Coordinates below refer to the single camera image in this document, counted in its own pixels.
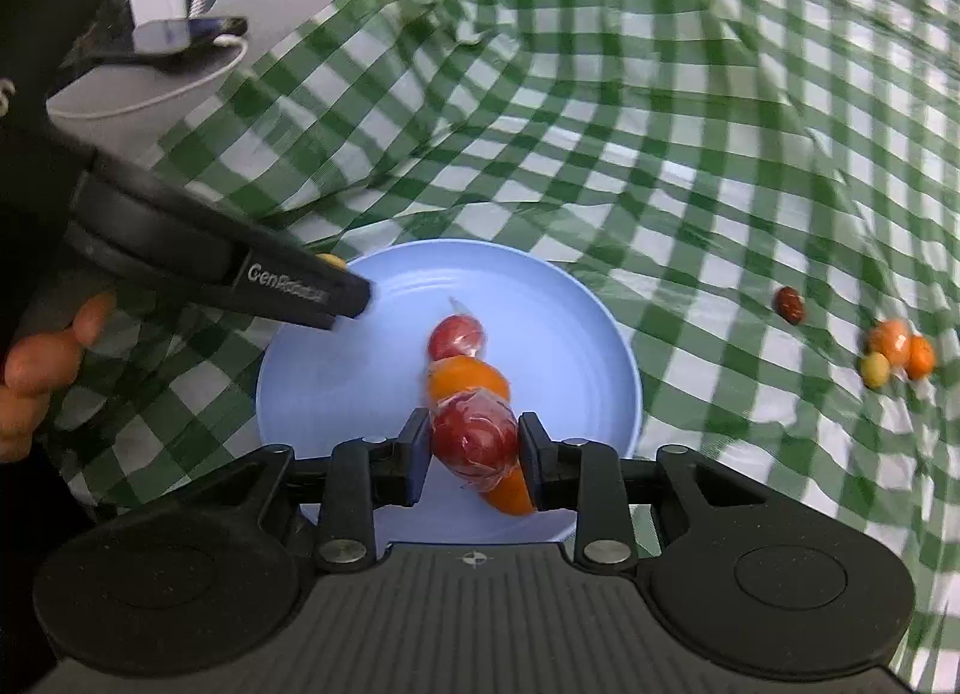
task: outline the plate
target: plate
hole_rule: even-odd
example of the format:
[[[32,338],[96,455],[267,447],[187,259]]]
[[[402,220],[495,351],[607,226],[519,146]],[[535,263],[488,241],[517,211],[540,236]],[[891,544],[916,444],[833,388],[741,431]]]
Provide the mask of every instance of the plate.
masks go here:
[[[485,360],[510,381],[512,409],[534,411],[551,438],[634,452],[643,409],[637,365],[596,296],[558,267],[500,244],[426,240],[355,259],[373,282],[356,320],[331,331],[284,324],[264,355],[256,414],[264,444],[329,456],[359,436],[392,438],[424,406],[426,342],[459,302],[484,325]],[[316,518],[317,507],[304,506]],[[517,543],[571,534],[576,513],[504,515],[435,459],[416,507],[374,512],[389,542]]]

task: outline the ridged black surface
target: ridged black surface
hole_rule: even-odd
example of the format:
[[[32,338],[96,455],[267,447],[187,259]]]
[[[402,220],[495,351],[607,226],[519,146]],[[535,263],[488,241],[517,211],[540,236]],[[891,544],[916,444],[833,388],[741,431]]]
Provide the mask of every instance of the ridged black surface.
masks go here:
[[[465,563],[473,551],[487,559]],[[37,694],[906,690],[882,669],[803,684],[717,667],[666,633],[626,579],[587,575],[542,544],[397,545],[367,572],[321,579],[291,624],[235,662],[149,681],[64,662]]]

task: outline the metal screw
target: metal screw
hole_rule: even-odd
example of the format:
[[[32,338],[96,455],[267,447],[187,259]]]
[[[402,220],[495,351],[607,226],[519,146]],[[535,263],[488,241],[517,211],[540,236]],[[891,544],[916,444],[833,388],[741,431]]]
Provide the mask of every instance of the metal screw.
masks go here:
[[[619,564],[630,558],[630,546],[618,539],[594,539],[584,547],[584,555],[597,564]]]
[[[367,554],[367,546],[355,539],[331,539],[320,545],[320,555],[331,564],[352,564]]]

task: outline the smartphone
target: smartphone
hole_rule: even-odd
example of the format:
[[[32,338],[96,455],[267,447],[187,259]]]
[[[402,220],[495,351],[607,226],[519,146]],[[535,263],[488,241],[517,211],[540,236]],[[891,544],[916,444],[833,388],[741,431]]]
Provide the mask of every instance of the smartphone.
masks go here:
[[[243,16],[197,16],[195,19],[157,19],[133,28],[133,51],[148,57],[173,57],[204,48],[218,35],[243,35]]]

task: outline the tablecloth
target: tablecloth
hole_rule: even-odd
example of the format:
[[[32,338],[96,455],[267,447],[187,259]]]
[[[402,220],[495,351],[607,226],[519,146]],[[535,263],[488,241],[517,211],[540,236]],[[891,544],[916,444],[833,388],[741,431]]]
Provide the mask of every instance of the tablecloth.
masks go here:
[[[317,251],[560,264],[634,350],[636,455],[690,445],[880,539],[917,588],[892,667],[954,691],[958,1],[337,0],[151,159]],[[47,447],[129,507],[256,439],[272,325],[120,292]],[[894,316],[939,367],[867,390],[861,336]]]

